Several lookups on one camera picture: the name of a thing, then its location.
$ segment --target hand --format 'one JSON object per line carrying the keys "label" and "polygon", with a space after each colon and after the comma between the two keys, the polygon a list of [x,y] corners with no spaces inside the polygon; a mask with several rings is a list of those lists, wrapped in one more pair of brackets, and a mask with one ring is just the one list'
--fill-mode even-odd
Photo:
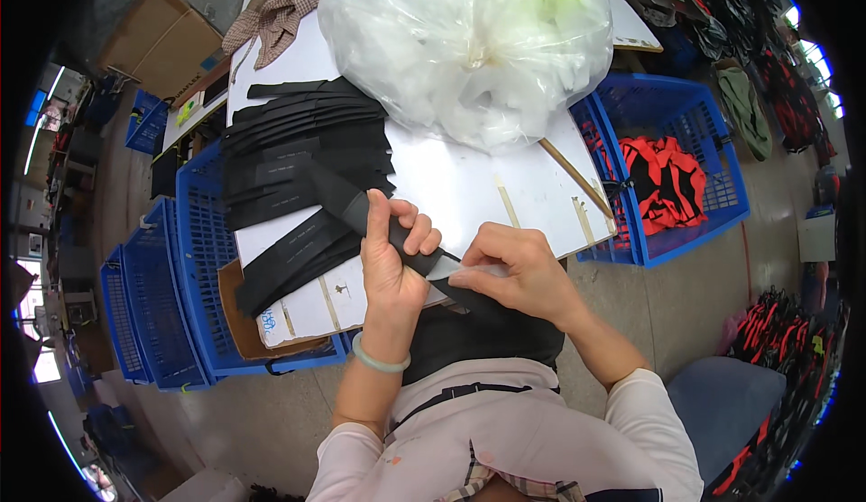
{"label": "hand", "polygon": [[503,306],[546,319],[560,331],[568,332],[574,313],[584,308],[583,301],[553,256],[544,234],[537,229],[483,223],[462,263],[476,266],[499,260],[508,265],[505,278],[464,270],[452,274],[448,283],[483,293]]}
{"label": "hand", "polygon": [[406,254],[430,254],[442,234],[427,215],[404,200],[388,200],[376,189],[367,190],[367,236],[361,240],[367,314],[364,319],[364,351],[379,361],[400,363],[406,358],[418,315],[429,292],[429,282],[403,265],[396,248],[388,242],[388,222],[398,216],[410,229],[404,242]]}

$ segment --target person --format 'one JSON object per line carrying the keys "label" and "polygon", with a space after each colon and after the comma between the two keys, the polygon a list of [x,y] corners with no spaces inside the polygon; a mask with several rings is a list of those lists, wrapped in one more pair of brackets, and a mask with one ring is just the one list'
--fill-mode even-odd
{"label": "person", "polygon": [[[429,283],[404,267],[388,222],[410,229],[409,255],[442,236],[410,203],[367,195],[364,330],[309,502],[700,499],[695,450],[662,380],[590,311],[540,231],[483,224],[462,260],[470,268],[449,277],[529,317],[422,311]],[[491,261],[508,275],[471,268]],[[558,394],[565,335],[608,391],[603,420]]]}

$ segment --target green fabric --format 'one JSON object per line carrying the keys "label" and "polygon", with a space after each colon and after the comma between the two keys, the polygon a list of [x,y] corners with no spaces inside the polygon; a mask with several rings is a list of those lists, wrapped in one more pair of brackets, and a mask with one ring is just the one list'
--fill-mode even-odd
{"label": "green fabric", "polygon": [[773,152],[773,140],[752,81],[740,68],[719,70],[718,75],[721,96],[733,115],[740,135],[755,158],[765,161]]}

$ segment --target concrete floor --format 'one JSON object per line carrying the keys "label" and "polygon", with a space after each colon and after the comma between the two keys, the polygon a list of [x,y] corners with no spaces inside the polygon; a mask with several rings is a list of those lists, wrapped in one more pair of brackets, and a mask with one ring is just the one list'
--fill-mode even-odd
{"label": "concrete floor", "polygon": [[[105,131],[94,230],[101,259],[151,205],[151,159],[123,146],[131,106],[127,93]],[[631,339],[665,380],[714,354],[722,320],[746,307],[750,293],[757,297],[770,285],[796,289],[797,217],[811,205],[814,153],[787,155],[777,144],[769,161],[742,156],[741,166],[752,206],[745,226],[651,270],[568,261],[569,276],[590,306]],[[604,390],[571,343],[557,365],[568,405],[601,416]],[[210,466],[244,483],[303,495],[316,474],[316,448],[329,431],[342,371],[337,365],[279,378],[232,377],[186,395],[133,386],[119,371],[106,378],[146,438],[182,475]]]}

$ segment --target white plastic sheet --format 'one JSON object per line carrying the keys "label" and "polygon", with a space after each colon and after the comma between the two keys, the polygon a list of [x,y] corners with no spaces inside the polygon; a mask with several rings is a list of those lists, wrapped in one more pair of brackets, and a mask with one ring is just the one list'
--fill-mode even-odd
{"label": "white plastic sheet", "polygon": [[489,153],[543,138],[613,53],[608,0],[320,0],[319,25],[392,118]]}

